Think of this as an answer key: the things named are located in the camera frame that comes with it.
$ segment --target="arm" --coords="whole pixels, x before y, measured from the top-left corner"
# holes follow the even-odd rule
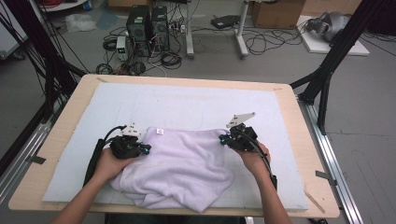
[[[104,186],[109,179],[116,176],[126,165],[135,160],[136,158],[118,160],[113,156],[109,148],[104,149],[91,180],[62,210],[62,212],[50,222],[50,224],[82,223],[82,220],[88,213],[93,200],[102,186]]]
[[[259,143],[264,153],[268,154],[268,161],[271,160],[269,150],[265,145]],[[264,213],[265,223],[290,223],[291,220],[280,201],[271,178],[262,157],[259,153],[236,151],[242,158],[247,169],[253,174],[259,186],[260,195],[262,196],[262,211]]]

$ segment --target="white sticker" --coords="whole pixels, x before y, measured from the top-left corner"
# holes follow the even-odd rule
[[[157,129],[157,134],[163,134],[163,129]]]

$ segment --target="light purple towel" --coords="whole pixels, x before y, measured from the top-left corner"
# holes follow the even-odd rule
[[[144,208],[189,207],[199,213],[233,182],[223,167],[219,135],[226,130],[179,131],[150,127],[149,155],[125,167],[111,186]]]

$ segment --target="plastic bag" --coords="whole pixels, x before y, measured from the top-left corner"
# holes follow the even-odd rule
[[[66,16],[65,19],[68,33],[96,29],[95,22],[92,21],[92,17],[89,15],[73,14]]]

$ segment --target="floor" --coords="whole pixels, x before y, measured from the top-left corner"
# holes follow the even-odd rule
[[[239,5],[230,8],[230,12],[223,13],[239,13]],[[209,20],[217,10],[203,1],[196,10],[192,23],[210,27]],[[56,25],[64,28],[64,16],[70,14],[88,14],[93,21],[97,21],[96,30],[64,33],[64,38],[78,57],[90,71],[94,71],[96,65],[104,61],[103,37],[125,24],[125,14],[97,5],[90,12],[77,7],[51,14],[51,17]],[[283,45],[266,51],[263,55],[250,54],[246,59],[240,60],[232,32],[200,31],[194,32],[193,38],[193,60],[187,58],[183,48],[180,52],[183,58],[180,68],[165,69],[166,74],[163,70],[151,69],[145,75],[291,83],[315,71],[326,56],[308,53],[304,44],[300,44]],[[393,223],[396,220],[396,175],[392,170],[392,164],[396,160],[396,43],[368,40],[376,44],[361,39],[363,46],[370,51],[369,57],[347,56],[335,71],[330,89],[326,130],[363,222]],[[258,41],[254,48],[263,48],[263,43]],[[66,50],[66,55],[70,63],[79,66],[70,50]],[[28,60],[0,61],[0,86],[0,156],[3,156],[44,98]],[[295,93],[303,90],[304,87],[298,88]],[[0,205],[0,216],[5,223],[48,222],[55,214],[10,211],[7,200],[11,194],[12,191]],[[84,221],[87,224],[102,222],[101,214],[89,214]],[[255,222],[263,223],[263,220],[255,218]],[[294,218],[293,222],[308,223],[303,218]],[[341,215],[339,218],[328,219],[328,222],[347,223],[347,220]]]

